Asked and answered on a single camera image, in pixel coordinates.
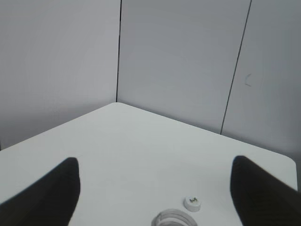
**white tabletop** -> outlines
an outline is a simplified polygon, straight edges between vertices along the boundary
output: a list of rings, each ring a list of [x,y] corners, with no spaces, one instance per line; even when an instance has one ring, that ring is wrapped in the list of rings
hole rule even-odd
[[[149,226],[169,208],[199,226],[241,225],[230,195],[233,158],[245,155],[297,189],[290,158],[121,103],[113,103],[0,152],[0,202],[67,157],[81,193],[71,226]],[[183,207],[197,195],[199,212]]]

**small white bottle cap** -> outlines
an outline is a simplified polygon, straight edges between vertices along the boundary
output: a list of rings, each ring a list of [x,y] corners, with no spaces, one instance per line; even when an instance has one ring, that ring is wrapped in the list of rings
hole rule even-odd
[[[201,202],[196,196],[187,196],[184,200],[184,206],[190,212],[197,212],[201,209]]]

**wall seam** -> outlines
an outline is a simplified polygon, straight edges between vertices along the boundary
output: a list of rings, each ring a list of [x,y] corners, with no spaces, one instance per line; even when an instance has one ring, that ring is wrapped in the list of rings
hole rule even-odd
[[[236,74],[236,69],[237,69],[237,65],[238,65],[238,61],[239,61],[240,51],[241,51],[241,47],[242,47],[244,36],[245,36],[245,32],[246,32],[246,25],[247,25],[247,22],[248,22],[248,18],[249,18],[249,14],[250,14],[250,9],[251,9],[252,1],[253,0],[250,0],[249,9],[248,9],[248,12],[247,12],[247,15],[246,15],[246,22],[245,22],[244,31],[243,31],[243,34],[242,34],[242,37],[241,37],[241,41],[240,41],[240,46],[239,46],[239,50],[238,50],[238,56],[237,56],[237,59],[236,59],[236,64],[235,64],[235,68],[234,68],[234,73],[233,73],[233,77],[232,77],[232,82],[231,82],[231,86],[230,86],[230,91],[229,91],[229,95],[228,95],[228,100],[227,100],[227,104],[226,104],[225,113],[224,113],[224,117],[223,117],[223,120],[222,120],[222,127],[221,127],[220,134],[222,134],[222,129],[223,129],[223,126],[224,126],[224,123],[225,123],[226,113],[227,113],[227,109],[228,109],[228,105],[229,105],[229,100],[230,100],[230,96],[231,96],[231,91],[232,91],[232,87],[233,87],[233,82],[234,82],[234,77],[235,77],[235,74]]]

